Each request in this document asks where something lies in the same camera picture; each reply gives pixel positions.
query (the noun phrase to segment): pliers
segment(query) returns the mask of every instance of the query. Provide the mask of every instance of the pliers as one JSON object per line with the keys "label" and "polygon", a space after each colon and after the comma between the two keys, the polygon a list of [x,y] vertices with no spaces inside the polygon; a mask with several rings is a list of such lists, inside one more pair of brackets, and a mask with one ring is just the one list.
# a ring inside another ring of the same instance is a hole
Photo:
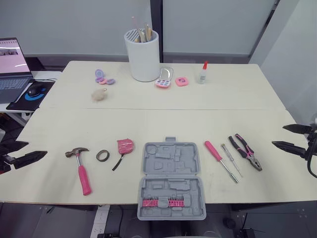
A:
{"label": "pliers", "polygon": [[262,167],[259,163],[259,161],[255,158],[254,156],[254,151],[251,150],[251,148],[249,147],[248,143],[239,135],[239,134],[235,134],[235,137],[238,138],[238,140],[240,140],[240,142],[243,144],[244,148],[246,149],[246,151],[242,150],[237,143],[233,140],[232,136],[230,136],[228,139],[230,140],[232,146],[234,148],[236,148],[236,150],[240,153],[240,155],[245,158],[248,159],[251,163],[251,165],[256,168],[258,171],[262,170]]}

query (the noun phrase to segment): gray tool case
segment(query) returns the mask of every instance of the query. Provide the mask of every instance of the gray tool case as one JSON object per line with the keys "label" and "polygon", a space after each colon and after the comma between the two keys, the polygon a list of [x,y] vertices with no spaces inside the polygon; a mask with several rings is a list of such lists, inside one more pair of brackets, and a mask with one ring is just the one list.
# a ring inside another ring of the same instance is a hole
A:
{"label": "gray tool case", "polygon": [[195,143],[146,143],[140,182],[140,220],[203,220],[206,218],[203,184]]}

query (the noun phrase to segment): desk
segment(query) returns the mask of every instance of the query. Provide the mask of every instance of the desk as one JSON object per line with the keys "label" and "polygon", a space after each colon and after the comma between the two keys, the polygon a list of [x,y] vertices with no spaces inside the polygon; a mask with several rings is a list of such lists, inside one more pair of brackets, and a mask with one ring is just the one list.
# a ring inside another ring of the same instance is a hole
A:
{"label": "desk", "polygon": [[[210,64],[204,85],[195,79],[202,64],[164,63],[172,67],[172,85],[157,88],[154,82],[131,77],[129,63],[71,61],[40,108],[175,109],[175,110],[275,110],[282,102],[256,64]],[[102,88],[95,82],[95,70],[115,78],[106,85],[108,98],[93,102],[91,94]],[[177,77],[186,76],[189,85],[178,87]]]}
{"label": "desk", "polygon": [[[61,75],[61,72],[59,71],[32,71],[33,78],[35,80],[38,79],[49,79],[49,78],[56,78],[58,79]],[[28,89],[29,85],[23,90],[21,95]],[[32,111],[25,111],[25,110],[8,110],[6,107],[10,103],[1,103],[0,104],[0,113],[6,113],[8,116],[10,116],[12,119],[14,119],[16,122],[18,122],[20,125],[25,126],[26,121],[20,117],[17,113],[32,113]]]}
{"label": "desk", "polygon": [[[162,142],[176,136],[179,142],[195,142],[198,147],[206,203],[262,203],[317,199],[316,179],[307,171],[306,161],[285,153],[272,140],[292,141],[306,147],[304,136],[282,129],[294,123],[286,110],[109,110],[43,109],[34,112],[18,140],[30,144],[12,156],[47,150],[40,161],[0,176],[0,200],[54,204],[137,203],[142,154],[146,142]],[[233,149],[227,137],[240,133],[263,170],[258,172]],[[135,150],[123,158],[118,139],[133,139]],[[235,184],[204,147],[210,140],[239,179]],[[243,178],[238,176],[220,145],[226,143]],[[75,157],[65,152],[75,147],[90,151],[81,154],[93,192],[82,195]],[[102,149],[110,152],[106,162],[96,160]]]}

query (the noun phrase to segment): pen holder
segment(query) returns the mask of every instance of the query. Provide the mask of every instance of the pen holder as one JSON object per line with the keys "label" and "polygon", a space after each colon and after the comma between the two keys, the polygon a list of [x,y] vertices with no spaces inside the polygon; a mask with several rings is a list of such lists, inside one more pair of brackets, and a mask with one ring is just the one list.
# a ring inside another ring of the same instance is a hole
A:
{"label": "pen holder", "polygon": [[151,40],[137,43],[134,40],[139,36],[136,29],[124,35],[127,47],[132,77],[141,82],[150,82],[159,77],[159,35],[152,31]]}

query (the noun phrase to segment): laptop keyboard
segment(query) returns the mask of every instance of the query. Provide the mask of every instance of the laptop keyboard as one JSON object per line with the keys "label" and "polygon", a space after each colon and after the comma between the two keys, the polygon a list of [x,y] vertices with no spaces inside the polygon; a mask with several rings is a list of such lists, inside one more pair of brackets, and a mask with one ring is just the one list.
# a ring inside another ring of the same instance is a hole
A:
{"label": "laptop keyboard", "polygon": [[28,80],[28,78],[0,80],[0,90],[20,89]]}

